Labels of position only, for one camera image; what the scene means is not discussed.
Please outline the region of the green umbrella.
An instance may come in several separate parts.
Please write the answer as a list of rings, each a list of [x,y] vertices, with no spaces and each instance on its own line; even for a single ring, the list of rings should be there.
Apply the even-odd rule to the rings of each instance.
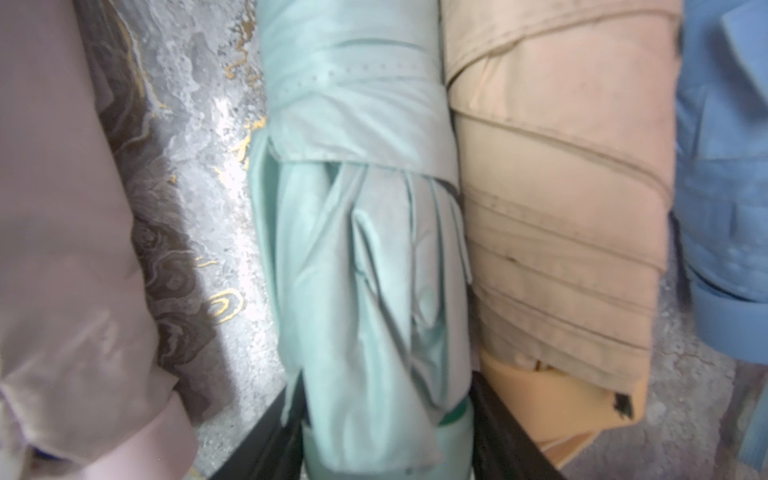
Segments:
[[[313,479],[467,479],[470,280],[435,1],[260,1],[249,182]]]

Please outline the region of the blue umbrella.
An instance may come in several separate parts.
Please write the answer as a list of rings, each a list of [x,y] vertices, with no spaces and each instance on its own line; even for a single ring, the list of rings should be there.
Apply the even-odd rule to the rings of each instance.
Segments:
[[[767,361],[767,4],[687,1],[674,216],[696,332]]]

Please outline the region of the pink umbrella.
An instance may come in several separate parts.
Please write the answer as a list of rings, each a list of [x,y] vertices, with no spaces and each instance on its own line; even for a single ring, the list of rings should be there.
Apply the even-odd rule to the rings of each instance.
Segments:
[[[1,5],[1,440],[21,477],[181,479],[197,438],[69,1]]]

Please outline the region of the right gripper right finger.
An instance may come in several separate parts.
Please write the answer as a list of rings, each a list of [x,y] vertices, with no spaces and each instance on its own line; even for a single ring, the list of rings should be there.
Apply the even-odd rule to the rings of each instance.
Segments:
[[[478,480],[564,480],[510,413],[486,378],[472,374],[473,470]]]

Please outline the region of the beige umbrella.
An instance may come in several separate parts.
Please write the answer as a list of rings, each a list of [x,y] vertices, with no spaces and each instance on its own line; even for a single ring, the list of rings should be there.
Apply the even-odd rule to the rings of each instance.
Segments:
[[[445,1],[480,366],[556,466],[638,423],[668,265],[678,1]]]

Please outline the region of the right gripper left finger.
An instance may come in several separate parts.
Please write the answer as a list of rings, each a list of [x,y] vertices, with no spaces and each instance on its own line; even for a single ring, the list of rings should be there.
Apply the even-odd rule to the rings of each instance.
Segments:
[[[212,480],[299,480],[304,460],[302,422],[307,417],[303,378],[288,398],[284,388],[213,474]]]

